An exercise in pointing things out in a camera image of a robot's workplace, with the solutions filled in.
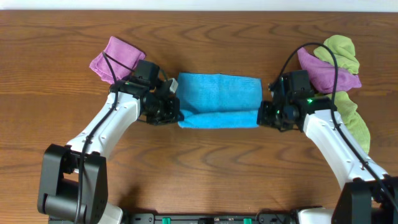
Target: light green cloth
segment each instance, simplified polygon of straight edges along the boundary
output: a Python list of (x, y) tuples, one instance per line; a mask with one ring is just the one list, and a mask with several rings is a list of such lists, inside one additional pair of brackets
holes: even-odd
[[(334, 53), (337, 65), (340, 68), (347, 69), (351, 74), (358, 74), (359, 62), (355, 58), (355, 47), (350, 38), (342, 35), (333, 35), (325, 40), (323, 44), (329, 47)], [(317, 47), (313, 53), (320, 60), (335, 65), (327, 49)]]
[(363, 151), (368, 154), (371, 147), (371, 133), (361, 115), (356, 112), (358, 105), (349, 99), (345, 91), (336, 93), (335, 105), (348, 131), (353, 135)]

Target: white background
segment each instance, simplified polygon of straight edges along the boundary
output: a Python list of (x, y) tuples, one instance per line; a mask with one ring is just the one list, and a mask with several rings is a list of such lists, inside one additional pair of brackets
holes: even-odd
[(0, 0), (0, 9), (398, 12), (398, 0)]

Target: cloth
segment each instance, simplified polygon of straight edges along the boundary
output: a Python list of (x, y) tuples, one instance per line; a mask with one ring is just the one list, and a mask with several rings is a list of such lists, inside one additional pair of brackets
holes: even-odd
[[(304, 48), (297, 52), (301, 67), (308, 71), (312, 85), (321, 93), (331, 93), (335, 82), (335, 68), (327, 62), (322, 62), (310, 55)], [(361, 87), (359, 76), (352, 75), (343, 68), (338, 69), (336, 91), (348, 91), (351, 88)]]
[[(116, 37), (110, 38), (108, 46), (106, 46), (104, 51), (113, 59), (132, 69), (137, 66), (138, 60), (143, 60), (145, 58), (145, 54), (143, 52), (117, 39)], [(117, 80), (120, 80), (130, 74), (130, 70), (118, 65), (111, 59), (108, 60), (111, 63)], [(90, 63), (90, 68), (92, 71), (97, 73), (99, 77), (101, 77), (102, 81), (113, 84), (111, 70), (109, 69), (102, 53), (94, 58), (94, 60)]]
[[(350, 38), (342, 35), (333, 35), (325, 40), (323, 44), (329, 47), (334, 53), (337, 65), (340, 68), (347, 69), (351, 74), (358, 74), (359, 62), (355, 58), (355, 47)], [(335, 65), (327, 49), (317, 47), (313, 53), (320, 60)]]
[(371, 133), (361, 115), (356, 112), (357, 104), (350, 100), (346, 92), (340, 91), (336, 93), (335, 105), (348, 131), (353, 135), (363, 151), (369, 154)]
[(262, 101), (261, 80), (222, 74), (180, 73), (177, 97), (181, 128), (255, 128)]

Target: purple cloth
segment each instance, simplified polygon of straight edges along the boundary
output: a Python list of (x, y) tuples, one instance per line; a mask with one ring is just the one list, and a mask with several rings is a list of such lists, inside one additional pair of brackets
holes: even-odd
[[(132, 69), (137, 66), (138, 60), (143, 60), (145, 58), (145, 54), (143, 52), (117, 39), (116, 37), (110, 38), (108, 46), (106, 46), (104, 51), (118, 62)], [(130, 74), (130, 71), (128, 69), (123, 68), (116, 62), (110, 59), (109, 62), (111, 63), (117, 80), (120, 80)], [(92, 69), (92, 71), (97, 73), (99, 77), (101, 77), (102, 81), (113, 84), (111, 70), (109, 69), (108, 64), (106, 63), (102, 53), (94, 58), (94, 60), (90, 63), (90, 68)]]
[[(310, 55), (304, 48), (298, 50), (297, 54), (301, 68), (308, 71), (312, 85), (320, 93), (331, 93), (335, 82), (335, 67)], [(357, 75), (352, 75), (343, 68), (338, 69), (336, 91), (348, 91), (351, 88), (359, 88), (361, 86), (361, 81)]]

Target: wooden table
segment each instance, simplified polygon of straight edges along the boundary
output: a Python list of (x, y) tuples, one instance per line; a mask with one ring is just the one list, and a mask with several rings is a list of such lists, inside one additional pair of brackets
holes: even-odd
[[(46, 222), (36, 208), (43, 153), (74, 138), (105, 102), (109, 86), (88, 65), (112, 35), (171, 77), (225, 73), (264, 86), (299, 45), (348, 36), (363, 84), (349, 94), (371, 132), (370, 155), (397, 175), (397, 27), (398, 14), (353, 12), (1, 11), (0, 223)], [(295, 57), (289, 70), (298, 68)], [(129, 127), (108, 161), (108, 186), (110, 202), (159, 213), (333, 208), (340, 194), (298, 131), (177, 124)]]

